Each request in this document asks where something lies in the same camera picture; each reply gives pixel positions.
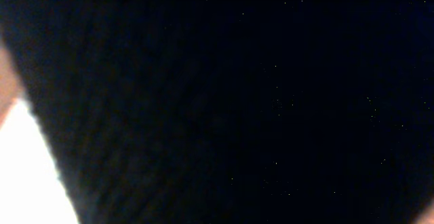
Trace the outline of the black t-shirt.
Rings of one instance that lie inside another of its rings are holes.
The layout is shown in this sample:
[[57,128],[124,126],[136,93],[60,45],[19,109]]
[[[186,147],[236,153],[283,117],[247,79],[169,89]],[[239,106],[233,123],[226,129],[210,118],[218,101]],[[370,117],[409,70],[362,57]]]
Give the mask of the black t-shirt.
[[81,223],[413,223],[432,0],[1,0]]

